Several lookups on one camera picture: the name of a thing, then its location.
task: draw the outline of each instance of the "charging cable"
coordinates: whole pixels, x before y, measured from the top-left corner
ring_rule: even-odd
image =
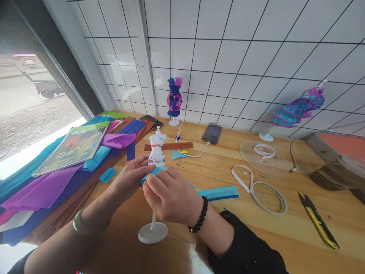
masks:
[[[181,129],[182,125],[183,125],[183,120],[181,120],[181,125],[180,125],[180,127],[179,127],[178,134],[177,134],[177,136],[176,136],[176,138],[175,138],[176,143],[178,142],[178,137],[179,137],[180,129]],[[204,147],[203,151],[202,151],[202,152],[201,152],[198,156],[192,156],[192,155],[188,155],[188,154],[185,154],[185,153],[181,153],[181,151],[180,151],[180,149],[179,149],[179,148],[178,148],[178,150],[179,150],[179,152],[180,152],[182,155],[189,156],[189,157],[193,157],[193,158],[198,158],[200,155],[202,155],[202,154],[204,153],[204,151],[205,151],[206,147],[207,147],[209,144],[210,144],[210,142],[207,142],[207,143],[206,143],[206,145],[205,145],[205,147]]]

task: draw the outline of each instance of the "book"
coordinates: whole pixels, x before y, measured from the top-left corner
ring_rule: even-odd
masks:
[[[37,177],[92,159],[110,121],[73,127],[58,147],[32,174]]]

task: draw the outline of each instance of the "white tiled wall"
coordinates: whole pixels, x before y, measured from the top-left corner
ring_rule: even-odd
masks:
[[[113,99],[148,113],[154,100],[142,84],[150,75],[139,58],[142,37],[132,33],[132,1],[70,5]],[[365,120],[364,0],[144,0],[141,7],[159,116],[167,116],[167,79],[176,72],[183,77],[178,119],[269,131],[273,111],[328,79],[314,117],[273,135]],[[332,131],[365,137],[365,122]]]

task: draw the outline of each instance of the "yellow scissors handle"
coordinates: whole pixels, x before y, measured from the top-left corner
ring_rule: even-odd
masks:
[[[333,249],[339,249],[339,246],[333,243],[328,237],[326,232],[323,230],[322,223],[317,219],[316,215],[314,214],[313,210],[310,207],[305,207],[308,211],[309,216],[312,219],[312,222],[314,223],[314,226],[316,227],[319,235],[321,236],[322,240],[328,244]]]

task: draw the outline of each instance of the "tape roll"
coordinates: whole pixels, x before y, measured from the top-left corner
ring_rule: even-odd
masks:
[[[250,183],[250,188],[247,187],[247,185],[237,176],[237,174],[234,172],[234,168],[235,167],[243,167],[244,169],[248,170],[250,172],[250,176],[251,176],[251,183]],[[263,210],[265,210],[268,213],[271,214],[275,214],[275,215],[280,215],[280,214],[286,214],[288,212],[288,204],[284,198],[284,196],[273,186],[269,185],[268,183],[262,182],[262,181],[256,181],[254,182],[254,175],[252,173],[252,170],[249,169],[246,166],[242,166],[242,165],[235,165],[232,169],[231,169],[231,173],[232,175],[236,178],[236,180],[243,186],[243,188],[251,194],[252,199],[259,205],[259,207],[261,207]],[[270,209],[268,209],[266,206],[264,206],[259,199],[256,197],[255,195],[255,186],[256,185],[264,185],[267,188],[269,188],[279,199],[280,202],[280,210],[279,211],[272,211]]]

